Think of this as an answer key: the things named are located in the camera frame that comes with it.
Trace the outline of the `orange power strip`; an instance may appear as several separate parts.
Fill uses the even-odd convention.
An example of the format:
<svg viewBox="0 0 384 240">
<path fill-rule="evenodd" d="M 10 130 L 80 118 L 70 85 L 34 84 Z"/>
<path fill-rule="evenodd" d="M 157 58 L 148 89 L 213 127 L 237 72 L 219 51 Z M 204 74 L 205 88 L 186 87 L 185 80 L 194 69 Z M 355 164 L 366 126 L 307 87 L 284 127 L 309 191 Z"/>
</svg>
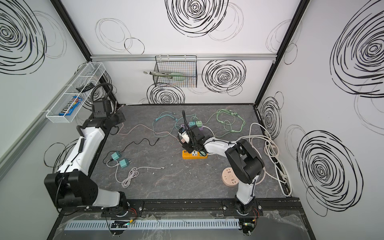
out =
<svg viewBox="0 0 384 240">
<path fill-rule="evenodd" d="M 182 158 L 184 160 L 207 159 L 208 155 L 204 153 L 200 153 L 198 151 L 192 151 L 191 153 L 188 153 L 186 150 L 183 150 Z"/>
</svg>

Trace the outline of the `light green charger adapter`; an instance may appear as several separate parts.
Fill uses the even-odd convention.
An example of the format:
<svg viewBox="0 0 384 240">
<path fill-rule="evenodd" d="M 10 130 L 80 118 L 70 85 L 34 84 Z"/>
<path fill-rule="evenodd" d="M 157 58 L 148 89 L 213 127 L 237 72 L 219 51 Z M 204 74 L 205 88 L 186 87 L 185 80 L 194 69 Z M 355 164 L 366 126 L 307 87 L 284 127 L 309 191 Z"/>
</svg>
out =
<svg viewBox="0 0 384 240">
<path fill-rule="evenodd" d="M 196 126 L 197 126 L 198 128 L 202 128 L 202 127 L 203 127 L 203 123 L 202 123 L 202 121 L 196 121 Z"/>
</svg>

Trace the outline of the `purple power strip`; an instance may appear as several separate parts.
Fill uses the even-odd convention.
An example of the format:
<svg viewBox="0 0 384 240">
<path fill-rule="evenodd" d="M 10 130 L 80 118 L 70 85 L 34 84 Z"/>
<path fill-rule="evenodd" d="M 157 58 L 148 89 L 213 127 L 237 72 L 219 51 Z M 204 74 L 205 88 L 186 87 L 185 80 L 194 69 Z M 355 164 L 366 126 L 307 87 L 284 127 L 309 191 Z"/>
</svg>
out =
<svg viewBox="0 0 384 240">
<path fill-rule="evenodd" d="M 201 126 L 201 127 L 198 127 L 198 129 L 200 130 L 200 131 L 202 131 L 204 128 L 203 128 L 203 126 Z"/>
</svg>

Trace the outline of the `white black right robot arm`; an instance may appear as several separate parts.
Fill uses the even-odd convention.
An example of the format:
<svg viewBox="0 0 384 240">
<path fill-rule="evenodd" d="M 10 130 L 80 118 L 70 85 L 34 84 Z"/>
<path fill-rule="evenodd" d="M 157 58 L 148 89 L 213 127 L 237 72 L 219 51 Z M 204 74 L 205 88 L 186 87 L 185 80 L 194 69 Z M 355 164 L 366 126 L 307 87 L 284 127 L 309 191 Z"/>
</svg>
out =
<svg viewBox="0 0 384 240">
<path fill-rule="evenodd" d="M 235 197 L 237 211 L 245 215 L 256 206 L 254 191 L 265 164 L 247 140 L 240 139 L 231 142 L 206 137 L 197 126 L 181 128 L 178 140 L 189 154 L 197 151 L 226 157 L 235 176 L 240 181 Z"/>
</svg>

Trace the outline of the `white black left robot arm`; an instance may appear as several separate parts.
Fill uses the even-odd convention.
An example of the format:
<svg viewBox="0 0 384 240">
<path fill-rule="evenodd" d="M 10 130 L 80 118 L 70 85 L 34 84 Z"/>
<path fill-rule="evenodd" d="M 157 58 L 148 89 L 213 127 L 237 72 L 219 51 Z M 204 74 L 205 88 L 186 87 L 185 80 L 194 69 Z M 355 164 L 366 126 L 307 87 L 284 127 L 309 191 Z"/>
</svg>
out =
<svg viewBox="0 0 384 240">
<path fill-rule="evenodd" d="M 55 173 L 44 179 L 58 210 L 99 207 L 125 212 L 129 209 L 123 192 L 103 190 L 90 177 L 111 129 L 124 121 L 124 114 L 117 111 L 110 100 L 92 103 L 91 117 L 77 126 L 79 139 L 72 152 Z"/>
</svg>

